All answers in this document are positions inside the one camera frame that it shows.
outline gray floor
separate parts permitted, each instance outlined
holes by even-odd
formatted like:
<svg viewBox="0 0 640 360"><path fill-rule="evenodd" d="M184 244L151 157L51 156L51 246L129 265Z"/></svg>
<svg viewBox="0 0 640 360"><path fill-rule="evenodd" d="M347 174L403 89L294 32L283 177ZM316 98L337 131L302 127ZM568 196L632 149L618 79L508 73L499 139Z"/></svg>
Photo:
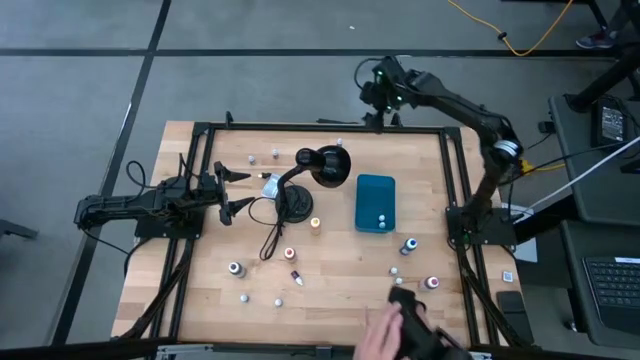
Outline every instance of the gray floor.
<svg viewBox="0 0 640 360"><path fill-rule="evenodd" d="M516 47L534 43L561 5L460 1L509 32ZM160 0L5 0L0 48L144 48ZM615 8L603 2L605 14ZM389 9L376 1L174 0L160 48L502 49L490 29L442 1L406 0ZM574 6L542 48L572 49L597 30L589 10ZM354 121L369 109L358 100L352 72L359 57L156 58L125 161L150 173L167 120ZM404 58L433 72L451 90L507 115L525 144L541 135L549 96L579 91L611 63L586 60ZM81 197L98 190L127 110L142 59L0 57L0 218L40 230L37 240L0 243L0 348L48 341L81 234L71 219ZM360 73L363 81L368 69ZM613 91L628 96L626 83ZM430 110L403 110L407 124L453 125ZM539 163L559 155L552 137L527 154ZM562 172L531 176L514 199L529 205L566 181ZM125 176L116 194L132 193ZM105 226L101 237L131 247L133 223ZM108 338L122 286L120 253L98 246L71 342ZM561 291L526 287L538 344L557 351L638 358L639 352L596 347L565 331L570 314ZM230 358L241 358L240 355Z"/></svg>

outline lamp shade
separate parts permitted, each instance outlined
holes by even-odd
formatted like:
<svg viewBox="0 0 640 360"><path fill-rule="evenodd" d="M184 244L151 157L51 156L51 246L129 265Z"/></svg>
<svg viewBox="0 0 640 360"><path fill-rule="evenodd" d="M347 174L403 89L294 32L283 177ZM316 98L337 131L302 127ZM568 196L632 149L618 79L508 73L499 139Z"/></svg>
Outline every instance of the lamp shade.
<svg viewBox="0 0 640 360"><path fill-rule="evenodd" d="M301 149L296 154L296 163L320 185L335 188L347 180L351 171L351 157L340 146L328 145L318 150Z"/></svg>

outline keyboard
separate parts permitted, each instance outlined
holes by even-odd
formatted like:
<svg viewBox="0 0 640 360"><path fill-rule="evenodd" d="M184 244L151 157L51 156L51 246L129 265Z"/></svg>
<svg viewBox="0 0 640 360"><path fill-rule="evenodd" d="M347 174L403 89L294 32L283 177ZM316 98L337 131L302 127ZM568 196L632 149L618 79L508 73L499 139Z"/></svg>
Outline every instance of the keyboard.
<svg viewBox="0 0 640 360"><path fill-rule="evenodd" d="M640 258L583 259L600 321L640 335Z"/></svg>

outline black desk lamp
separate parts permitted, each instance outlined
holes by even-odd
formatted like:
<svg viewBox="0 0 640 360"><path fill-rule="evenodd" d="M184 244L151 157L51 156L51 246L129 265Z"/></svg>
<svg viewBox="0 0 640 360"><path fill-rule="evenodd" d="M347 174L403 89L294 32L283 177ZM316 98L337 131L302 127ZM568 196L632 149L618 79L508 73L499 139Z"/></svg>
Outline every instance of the black desk lamp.
<svg viewBox="0 0 640 360"><path fill-rule="evenodd" d="M273 256L278 239L282 235L284 222L299 223L311 215L313 197L309 190L300 185L291 185L286 188L284 186L294 176L307 170L311 171L311 176L318 184L335 188L342 185L349 177L351 157L347 150L336 145L323 146L318 150L308 148L298 150L296 166L278 180L278 194L275 199L278 220L260 250L260 259L268 260ZM274 231L274 239L269 243Z"/></svg>

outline wooden tabletop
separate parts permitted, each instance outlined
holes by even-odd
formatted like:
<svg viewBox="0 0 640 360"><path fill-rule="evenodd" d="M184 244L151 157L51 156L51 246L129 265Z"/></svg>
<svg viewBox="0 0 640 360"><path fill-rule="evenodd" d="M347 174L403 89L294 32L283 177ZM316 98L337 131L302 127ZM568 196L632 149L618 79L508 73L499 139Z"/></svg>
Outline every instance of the wooden tabletop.
<svg viewBox="0 0 640 360"><path fill-rule="evenodd" d="M167 122L152 184L176 175L178 154L187 154L193 124ZM472 130L461 130L470 183L475 190L483 173L478 140ZM265 184L265 180L257 177L260 172L283 174L294 166L294 156L300 148L335 144L338 138L343 139L352 161L351 173L344 184L335 189L323 188L308 172L293 179L313 195L312 216L321 220L320 235L311 234L308 221L288 224L273 258L260 261L258 253L270 226L252 221L246 208L228 227L218 221L217 209L207 212L204 231L195 244L180 341L355 345L363 334L367 317L374 317L386 302L394 281L388 270L394 266L407 289L417 290L418 282L428 276L440 279L438 289L417 292L417 296L427 304L432 325L444 328L462 344L469 344L457 260L446 244L443 211L448 201L437 136L218 130L210 171L213 172L214 161L221 161L232 171L251 173L254 175L251 178L227 185L227 192L231 200L257 197ZM273 148L280 152L278 159L271 156ZM452 143L449 149L461 201ZM249 155L257 160L253 166L247 160ZM199 163L200 156L196 158L196 164ZM395 178L395 232L370 234L355 230L359 174ZM264 222L275 220L270 200L256 202L252 214ZM410 237L418 240L418 247L409 256L401 256L398 249ZM129 329L155 296L167 244L167 239L153 239L132 257L113 335ZM284 260L286 247L296 250L295 264ZM500 247L484 246L483 251L494 301L498 291L519 291L512 258ZM232 261L247 268L244 279L229 273ZM300 273L304 286L293 281L292 270ZM513 283L502 281L505 270L513 273ZM250 297L248 303L240 301L242 294ZM274 307L276 298L282 299L282 307ZM172 303L169 299L161 334L168 333ZM477 299L476 316L481 340L487 342L484 315Z"/></svg>

